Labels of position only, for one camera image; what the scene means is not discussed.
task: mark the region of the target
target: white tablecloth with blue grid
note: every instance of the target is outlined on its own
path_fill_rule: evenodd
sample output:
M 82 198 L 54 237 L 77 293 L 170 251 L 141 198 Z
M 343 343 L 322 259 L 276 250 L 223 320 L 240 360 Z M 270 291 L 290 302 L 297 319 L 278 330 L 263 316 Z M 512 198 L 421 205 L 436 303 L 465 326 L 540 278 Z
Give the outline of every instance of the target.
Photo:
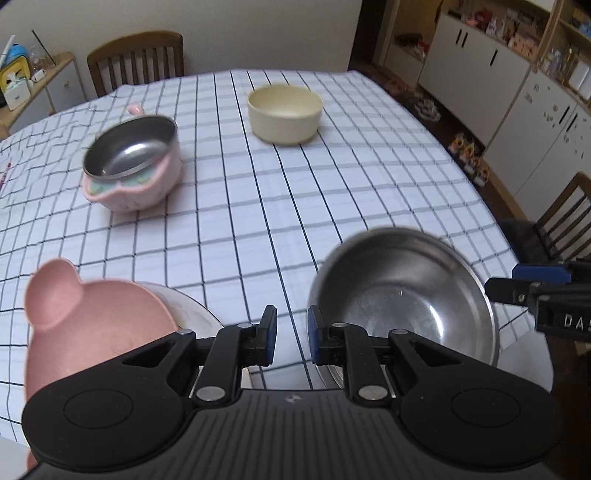
M 255 137 L 246 97 L 292 83 L 321 94 L 319 135 L 300 147 Z M 130 103 L 178 125 L 184 171 L 161 205 L 117 215 L 80 191 L 82 158 Z M 224 324 L 277 307 L 275 361 L 255 387 L 321 388 L 310 362 L 306 300 L 326 255 L 347 237 L 410 226 L 453 245 L 483 280 L 516 263 L 487 207 L 433 136 L 376 84 L 344 74 L 234 70 L 123 86 L 0 144 L 0 436 L 20 425 L 30 329 L 23 294 L 43 262 L 71 260 L 84 280 L 119 277 L 176 288 Z M 495 305 L 501 348 L 533 327 Z

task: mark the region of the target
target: metal pivot screw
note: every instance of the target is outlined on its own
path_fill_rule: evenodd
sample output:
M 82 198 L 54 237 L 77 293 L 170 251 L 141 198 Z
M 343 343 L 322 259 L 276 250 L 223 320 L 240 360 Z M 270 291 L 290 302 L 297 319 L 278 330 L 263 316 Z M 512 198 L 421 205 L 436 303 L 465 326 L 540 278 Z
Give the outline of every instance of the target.
M 359 396 L 364 400 L 381 400 L 388 396 L 388 390 L 379 385 L 366 385 L 359 389 Z
M 208 386 L 201 387 L 197 390 L 197 398 L 203 401 L 221 400 L 226 395 L 226 391 L 222 387 Z

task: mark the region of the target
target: pink pot handle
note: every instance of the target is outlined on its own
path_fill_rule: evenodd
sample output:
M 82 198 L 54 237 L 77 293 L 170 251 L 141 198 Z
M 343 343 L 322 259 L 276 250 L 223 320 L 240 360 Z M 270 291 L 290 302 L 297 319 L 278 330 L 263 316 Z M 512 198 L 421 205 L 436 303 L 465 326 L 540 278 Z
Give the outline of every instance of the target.
M 132 103 L 127 107 L 127 111 L 131 113 L 131 115 L 135 116 L 144 116 L 146 114 L 144 107 L 142 107 L 139 103 Z

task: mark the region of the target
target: black cabinet handle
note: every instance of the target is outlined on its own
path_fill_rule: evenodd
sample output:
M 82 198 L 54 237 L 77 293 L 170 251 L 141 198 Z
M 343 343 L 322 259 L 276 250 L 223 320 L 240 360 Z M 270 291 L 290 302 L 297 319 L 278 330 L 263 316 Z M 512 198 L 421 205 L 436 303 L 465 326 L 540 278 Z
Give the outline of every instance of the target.
M 577 119 L 577 117 L 579 116 L 579 114 L 575 114 L 575 116 L 573 117 L 573 120 L 571 121 L 569 127 L 566 129 L 566 131 L 568 132 L 570 130 L 570 127 L 573 126 L 574 121 Z
M 564 111 L 564 113 L 560 117 L 560 122 L 558 122 L 559 125 L 562 124 L 562 122 L 564 121 L 564 117 L 566 117 L 566 114 L 569 112 L 569 110 L 570 110 L 570 105 L 566 108 L 566 110 Z

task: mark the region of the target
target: box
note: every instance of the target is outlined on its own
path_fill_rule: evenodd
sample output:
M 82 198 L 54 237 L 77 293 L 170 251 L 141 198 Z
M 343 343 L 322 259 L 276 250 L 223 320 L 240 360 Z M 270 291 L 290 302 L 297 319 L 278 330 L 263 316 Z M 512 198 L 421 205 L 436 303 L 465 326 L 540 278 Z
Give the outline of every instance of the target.
M 4 92 L 4 98 L 10 110 L 15 110 L 29 98 L 31 98 L 31 92 L 29 91 L 29 85 L 26 80 L 13 83 L 10 88 Z

